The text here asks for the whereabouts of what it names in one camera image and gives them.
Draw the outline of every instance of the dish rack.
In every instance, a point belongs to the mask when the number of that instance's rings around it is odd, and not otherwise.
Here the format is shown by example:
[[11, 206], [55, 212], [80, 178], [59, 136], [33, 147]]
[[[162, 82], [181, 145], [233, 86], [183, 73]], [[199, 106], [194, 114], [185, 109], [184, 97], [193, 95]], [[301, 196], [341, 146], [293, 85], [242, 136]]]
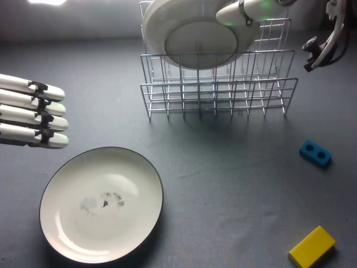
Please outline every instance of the dish rack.
[[[142, 18], [151, 3], [140, 3]], [[140, 89], [149, 120], [157, 112], [166, 113], [169, 119], [173, 112], [185, 117], [187, 112], [213, 112], [216, 116], [226, 111], [233, 116], [235, 111], [250, 115], [260, 110], [266, 115], [268, 109], [280, 108], [286, 115], [298, 82], [289, 77], [295, 52], [285, 49], [290, 25], [289, 18], [262, 22], [250, 51], [238, 52], [232, 62], [209, 70], [169, 64], [165, 61], [168, 55], [150, 54], [142, 35], [145, 84]], [[179, 60], [183, 56], [187, 55], [178, 55]], [[202, 54], [189, 56], [199, 63]], [[222, 54], [209, 56], [217, 59]]]

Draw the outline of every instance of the metal wire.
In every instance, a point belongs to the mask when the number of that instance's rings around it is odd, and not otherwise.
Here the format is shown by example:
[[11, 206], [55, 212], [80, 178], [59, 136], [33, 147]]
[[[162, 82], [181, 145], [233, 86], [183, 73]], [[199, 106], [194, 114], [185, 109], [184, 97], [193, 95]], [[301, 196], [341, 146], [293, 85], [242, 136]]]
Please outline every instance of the metal wire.
[[[151, 1], [140, 3], [142, 17]], [[143, 37], [145, 54], [141, 56], [145, 84], [140, 86], [148, 118], [152, 113], [165, 112], [230, 112], [261, 110], [266, 115], [271, 108], [280, 108], [286, 114], [298, 82], [289, 78], [294, 58], [293, 50], [285, 45], [290, 29], [288, 18], [272, 19], [260, 26], [260, 38], [251, 51], [238, 52], [230, 63], [209, 70], [185, 69], [182, 57], [194, 57], [197, 66], [200, 57], [192, 55], [151, 55]], [[178, 65], [168, 59], [178, 58]]]

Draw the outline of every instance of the blue block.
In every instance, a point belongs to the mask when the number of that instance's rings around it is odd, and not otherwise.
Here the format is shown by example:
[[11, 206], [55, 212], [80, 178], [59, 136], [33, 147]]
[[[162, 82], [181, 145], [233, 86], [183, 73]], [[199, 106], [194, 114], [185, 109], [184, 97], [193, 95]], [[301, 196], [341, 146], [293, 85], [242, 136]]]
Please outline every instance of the blue block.
[[306, 160], [326, 168], [331, 162], [331, 154], [312, 141], [306, 141], [299, 150], [300, 155]]

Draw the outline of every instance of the round plate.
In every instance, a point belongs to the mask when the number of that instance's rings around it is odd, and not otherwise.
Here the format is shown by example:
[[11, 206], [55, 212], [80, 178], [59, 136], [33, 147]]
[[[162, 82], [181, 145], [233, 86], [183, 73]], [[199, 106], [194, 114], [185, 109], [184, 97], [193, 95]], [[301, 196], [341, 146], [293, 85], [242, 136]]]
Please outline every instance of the round plate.
[[[258, 22], [251, 26], [220, 24], [216, 13], [228, 3], [231, 1], [155, 0], [143, 19], [145, 42], [155, 53], [169, 55], [164, 59], [176, 66], [210, 69], [227, 64], [236, 52], [246, 52], [259, 32]], [[184, 54], [201, 55], [198, 59]]]
[[104, 147], [57, 171], [42, 196], [40, 223], [57, 252], [99, 264], [137, 248], [153, 230], [162, 203], [161, 179], [146, 158]]

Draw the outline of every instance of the yellow block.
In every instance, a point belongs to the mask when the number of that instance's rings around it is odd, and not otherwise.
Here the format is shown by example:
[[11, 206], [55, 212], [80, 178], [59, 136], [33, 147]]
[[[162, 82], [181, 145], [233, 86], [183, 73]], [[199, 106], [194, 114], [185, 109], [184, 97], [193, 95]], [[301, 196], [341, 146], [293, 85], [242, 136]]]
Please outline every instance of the yellow block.
[[290, 250], [288, 256], [299, 268], [309, 268], [326, 251], [333, 247], [335, 242], [325, 229], [318, 226], [296, 247]]

